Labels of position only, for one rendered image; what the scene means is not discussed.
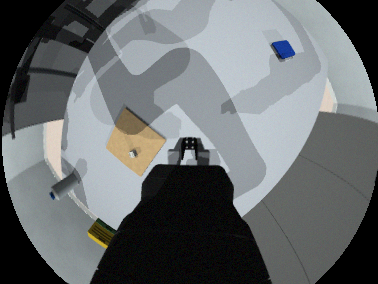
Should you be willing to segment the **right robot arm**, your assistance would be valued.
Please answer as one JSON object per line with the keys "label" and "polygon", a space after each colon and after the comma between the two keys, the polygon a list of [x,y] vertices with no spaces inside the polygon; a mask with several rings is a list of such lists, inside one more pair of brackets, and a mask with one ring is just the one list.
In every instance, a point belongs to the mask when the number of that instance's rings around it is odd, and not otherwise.
{"label": "right robot arm", "polygon": [[5,102],[5,109],[4,109],[3,122],[9,121],[8,123],[11,123],[11,119],[9,119],[9,118],[11,118],[12,89],[13,89],[13,85],[11,87],[9,87],[7,102]]}

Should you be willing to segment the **grey bottle with blue cap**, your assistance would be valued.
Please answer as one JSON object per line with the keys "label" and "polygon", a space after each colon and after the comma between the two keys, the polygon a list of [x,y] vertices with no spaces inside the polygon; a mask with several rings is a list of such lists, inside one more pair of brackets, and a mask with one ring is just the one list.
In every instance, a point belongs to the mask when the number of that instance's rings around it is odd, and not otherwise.
{"label": "grey bottle with blue cap", "polygon": [[51,187],[52,199],[60,199],[64,197],[65,194],[68,194],[69,191],[75,189],[76,186],[79,186],[79,181],[77,181],[75,174],[69,174],[67,178],[61,179],[60,182],[57,182],[56,185]]}

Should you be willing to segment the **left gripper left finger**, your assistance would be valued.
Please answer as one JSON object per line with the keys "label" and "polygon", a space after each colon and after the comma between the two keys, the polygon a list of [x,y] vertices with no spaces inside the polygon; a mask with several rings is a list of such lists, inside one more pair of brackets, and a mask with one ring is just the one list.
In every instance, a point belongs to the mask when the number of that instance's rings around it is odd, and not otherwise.
{"label": "left gripper left finger", "polygon": [[[184,159],[185,149],[184,149],[184,139],[178,139],[174,149],[168,150],[168,165],[181,165],[181,159]],[[181,149],[181,159],[180,159],[180,149]]]}

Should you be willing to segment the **black die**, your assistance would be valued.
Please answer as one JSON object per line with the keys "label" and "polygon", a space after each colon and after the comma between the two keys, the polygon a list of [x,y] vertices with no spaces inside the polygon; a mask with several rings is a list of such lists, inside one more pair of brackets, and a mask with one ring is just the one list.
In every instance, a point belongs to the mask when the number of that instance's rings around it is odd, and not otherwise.
{"label": "black die", "polygon": [[194,137],[185,137],[184,139],[184,149],[185,150],[194,150],[196,146],[196,138]]}

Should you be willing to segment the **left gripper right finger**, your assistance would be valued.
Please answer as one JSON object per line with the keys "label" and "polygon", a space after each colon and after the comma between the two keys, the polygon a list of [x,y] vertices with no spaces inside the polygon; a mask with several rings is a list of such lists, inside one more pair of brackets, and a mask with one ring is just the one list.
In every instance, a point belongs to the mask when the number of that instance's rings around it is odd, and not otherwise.
{"label": "left gripper right finger", "polygon": [[196,138],[197,165],[209,165],[209,157],[210,157],[210,151],[204,150],[204,146],[202,146],[201,138]]}

